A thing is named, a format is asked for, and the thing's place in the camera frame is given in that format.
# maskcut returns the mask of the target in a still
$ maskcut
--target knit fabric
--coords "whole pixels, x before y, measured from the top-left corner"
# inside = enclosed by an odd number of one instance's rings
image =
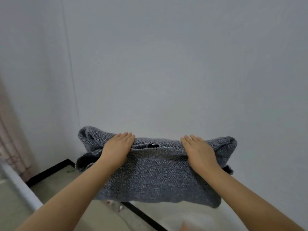
[[[105,143],[115,134],[87,126],[78,137],[87,153],[76,162],[84,172],[102,153]],[[232,137],[206,141],[215,151],[218,164],[226,165],[237,146]],[[100,200],[173,202],[188,201],[217,208],[221,197],[189,166],[186,152],[178,140],[136,138],[125,164],[119,168],[96,195]]]

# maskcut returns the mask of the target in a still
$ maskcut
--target pink curtain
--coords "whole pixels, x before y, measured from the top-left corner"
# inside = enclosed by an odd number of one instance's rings
[[[0,158],[27,181],[33,176],[30,149],[0,81]]]

